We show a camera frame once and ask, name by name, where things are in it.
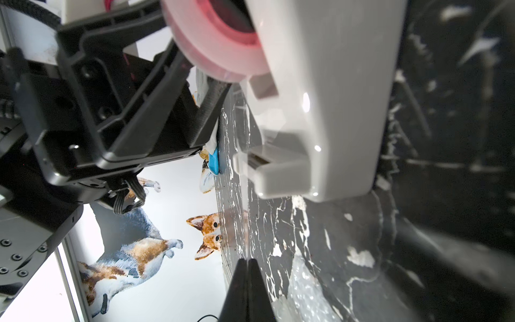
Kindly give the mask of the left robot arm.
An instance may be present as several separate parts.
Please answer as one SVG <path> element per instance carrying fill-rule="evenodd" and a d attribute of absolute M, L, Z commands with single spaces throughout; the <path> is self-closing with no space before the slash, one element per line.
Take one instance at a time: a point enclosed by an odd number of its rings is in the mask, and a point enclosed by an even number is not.
<path fill-rule="evenodd" d="M 194 104 L 189 1 L 142 1 L 71 24 L 32 1 L 4 1 L 56 33 L 54 66 L 1 54 L 1 310 L 99 200 L 145 201 L 137 175 L 209 141 L 227 83 Z"/>

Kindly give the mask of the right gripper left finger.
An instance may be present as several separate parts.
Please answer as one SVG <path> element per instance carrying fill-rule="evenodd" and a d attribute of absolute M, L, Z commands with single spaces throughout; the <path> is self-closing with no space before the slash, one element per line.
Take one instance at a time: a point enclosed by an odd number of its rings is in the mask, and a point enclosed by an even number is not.
<path fill-rule="evenodd" d="M 218 322 L 247 321 L 248 310 L 248 261 L 240 259 L 237 262 L 231 283 L 220 312 Z"/>

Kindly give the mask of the grey tape dispenser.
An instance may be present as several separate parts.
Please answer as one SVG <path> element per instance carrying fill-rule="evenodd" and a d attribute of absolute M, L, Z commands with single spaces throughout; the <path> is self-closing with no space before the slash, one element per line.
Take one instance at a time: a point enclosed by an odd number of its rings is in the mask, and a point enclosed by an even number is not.
<path fill-rule="evenodd" d="M 358 197 L 375 180 L 406 1 L 163 1 L 199 71 L 238 83 L 259 146 L 233 157 L 263 199 Z"/>

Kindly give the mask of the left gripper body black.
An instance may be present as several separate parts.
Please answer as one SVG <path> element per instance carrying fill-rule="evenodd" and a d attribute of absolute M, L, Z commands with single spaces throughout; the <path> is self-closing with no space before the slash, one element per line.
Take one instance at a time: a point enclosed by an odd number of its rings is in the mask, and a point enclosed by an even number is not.
<path fill-rule="evenodd" d="M 80 61 L 94 51 L 121 50 L 165 27 L 159 1 L 70 24 L 33 1 L 9 1 L 8 8 L 52 28 L 56 66 L 8 50 L 8 192 L 12 201 L 89 201 L 140 193 L 137 175 L 147 166 L 171 161 L 94 161 L 84 143 L 80 111 Z"/>

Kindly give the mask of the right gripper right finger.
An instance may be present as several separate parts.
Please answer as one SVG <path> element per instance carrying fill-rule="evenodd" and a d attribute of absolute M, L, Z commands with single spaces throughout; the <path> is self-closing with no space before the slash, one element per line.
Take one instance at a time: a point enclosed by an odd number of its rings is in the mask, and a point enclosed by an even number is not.
<path fill-rule="evenodd" d="M 260 267 L 255 259 L 248 260 L 247 296 L 247 321 L 276 321 Z"/>

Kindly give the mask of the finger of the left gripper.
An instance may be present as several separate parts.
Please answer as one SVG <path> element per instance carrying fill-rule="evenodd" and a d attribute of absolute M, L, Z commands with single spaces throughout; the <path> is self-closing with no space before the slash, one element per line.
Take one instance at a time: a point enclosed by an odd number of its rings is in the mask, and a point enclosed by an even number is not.
<path fill-rule="evenodd" d="M 185 85 L 176 102 L 176 120 L 189 147 L 204 146 L 210 139 L 231 83 L 208 81 L 208 91 L 198 107 Z"/>
<path fill-rule="evenodd" d="M 84 143 L 94 161 L 172 161 L 193 155 L 191 64 L 171 41 L 153 61 L 96 50 L 80 61 Z"/>

